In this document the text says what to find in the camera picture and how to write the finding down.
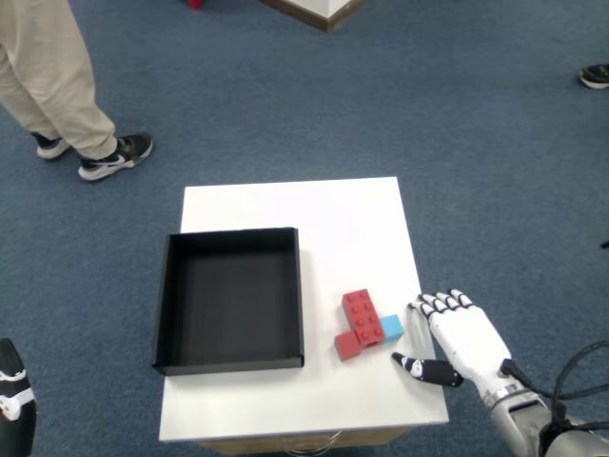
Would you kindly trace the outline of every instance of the blue lego brick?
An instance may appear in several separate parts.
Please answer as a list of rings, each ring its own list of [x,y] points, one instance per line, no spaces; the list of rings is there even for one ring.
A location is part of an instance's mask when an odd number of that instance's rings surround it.
[[[379,319],[383,326],[385,341],[397,341],[403,335],[402,324],[400,324],[400,318],[397,314],[391,316],[385,316]]]

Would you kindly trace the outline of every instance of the red object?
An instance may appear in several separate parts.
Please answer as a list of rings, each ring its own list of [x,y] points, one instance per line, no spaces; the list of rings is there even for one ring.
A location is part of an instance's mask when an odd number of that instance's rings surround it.
[[[355,331],[346,331],[334,338],[334,346],[339,353],[341,360],[350,359],[358,355],[362,348]]]
[[[201,7],[203,6],[203,0],[188,0],[188,5],[193,10],[200,10]]]
[[[383,326],[367,289],[343,295],[343,309],[362,349],[384,341]]]

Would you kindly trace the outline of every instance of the blue carpet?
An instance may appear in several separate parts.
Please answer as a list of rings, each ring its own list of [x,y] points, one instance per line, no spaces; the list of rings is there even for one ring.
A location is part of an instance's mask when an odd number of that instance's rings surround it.
[[[158,442],[150,368],[188,185],[398,175],[422,287],[467,291],[532,379],[607,337],[609,90],[576,74],[609,58],[609,3],[369,0],[329,36],[253,0],[72,5],[100,105],[156,149],[91,185],[0,113],[0,335],[39,398],[35,456],[211,454]],[[449,425],[328,455],[507,455],[473,386],[446,396]]]

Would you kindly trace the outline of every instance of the wooden base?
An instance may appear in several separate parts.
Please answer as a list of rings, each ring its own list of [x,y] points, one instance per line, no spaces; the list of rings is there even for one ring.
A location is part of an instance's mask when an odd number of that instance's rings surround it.
[[[326,449],[330,447],[356,447],[385,445],[412,428],[381,428],[346,431],[341,433],[309,433],[305,435],[266,436],[243,440],[217,440],[199,443],[225,455],[255,454],[259,452],[286,452]]]
[[[316,29],[330,32],[342,24],[347,17],[357,11],[363,5],[365,0],[351,0],[330,17],[323,17],[313,11],[306,10],[294,3],[291,3],[289,0],[260,0],[260,2],[274,8],[275,10],[279,10],[288,16],[295,17],[299,21],[302,21]]]

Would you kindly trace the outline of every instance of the person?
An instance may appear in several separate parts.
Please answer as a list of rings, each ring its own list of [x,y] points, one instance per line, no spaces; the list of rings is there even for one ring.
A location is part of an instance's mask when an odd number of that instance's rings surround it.
[[[40,158],[70,147],[78,174],[97,181],[146,159],[147,133],[114,135],[97,107],[87,47],[68,0],[0,0],[0,103],[29,130]]]
[[[581,69],[580,81],[590,89],[609,88],[609,64],[592,65]]]

